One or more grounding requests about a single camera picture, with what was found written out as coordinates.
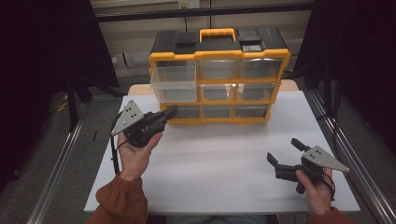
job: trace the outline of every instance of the hand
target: hand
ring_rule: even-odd
[[[145,147],[133,147],[123,132],[119,133],[119,147],[122,171],[120,177],[127,181],[137,180],[149,166],[149,156],[160,141],[162,133],[154,134]]]
[[[332,169],[325,168],[324,173],[332,177]],[[313,185],[309,177],[301,170],[296,171],[296,175],[306,190],[309,215],[318,216],[330,212],[332,210],[332,193],[329,188],[320,181]],[[332,181],[326,175],[323,176],[323,180],[331,186]]]

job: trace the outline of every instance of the person's left hand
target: person's left hand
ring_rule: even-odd
[[[122,171],[120,177],[127,181],[137,180],[149,166],[149,156],[160,141],[162,133],[154,134],[145,147],[133,147],[123,132],[119,133],[119,147]]]

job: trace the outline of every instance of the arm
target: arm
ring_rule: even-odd
[[[332,169],[325,168],[323,179],[332,184]],[[332,194],[330,190],[323,184],[313,185],[309,177],[301,170],[296,171],[297,178],[306,189],[306,201],[308,205],[308,223],[309,224],[349,224],[355,223],[345,215],[342,215],[336,208],[331,207]]]
[[[158,145],[161,137],[161,133],[156,133],[145,147],[138,148],[132,147],[123,133],[119,134],[117,145],[122,171],[96,192],[99,206],[88,221],[89,224],[146,223],[148,202],[140,177],[149,166],[151,150]]]

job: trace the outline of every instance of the wall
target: wall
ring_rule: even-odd
[[[272,4],[306,3],[312,0],[201,0],[201,7],[244,7]],[[170,0],[92,0],[96,14],[134,13],[156,10],[178,9],[177,1]],[[189,31],[209,28],[255,28],[264,25],[276,26],[282,34],[290,52],[297,54],[303,42],[304,32],[310,11],[271,12],[212,17],[189,17],[186,19]],[[185,31],[184,18],[157,19],[144,21],[102,22],[100,27],[110,54],[117,57],[116,72],[119,77],[139,75],[147,72],[141,67],[148,66],[148,56],[155,36],[161,30]],[[122,62],[122,53],[126,53],[129,68]],[[290,60],[287,69],[292,69],[295,57]]]

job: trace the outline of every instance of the silver metal plate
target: silver metal plate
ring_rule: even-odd
[[[329,167],[345,173],[350,171],[343,163],[321,147],[312,147],[304,153],[303,157],[320,167]]]
[[[125,129],[129,128],[131,125],[141,120],[143,117],[144,114],[137,106],[137,104],[133,100],[130,100],[128,104],[124,107],[119,120],[117,120],[114,129],[111,131],[111,135],[114,136],[124,131]]]

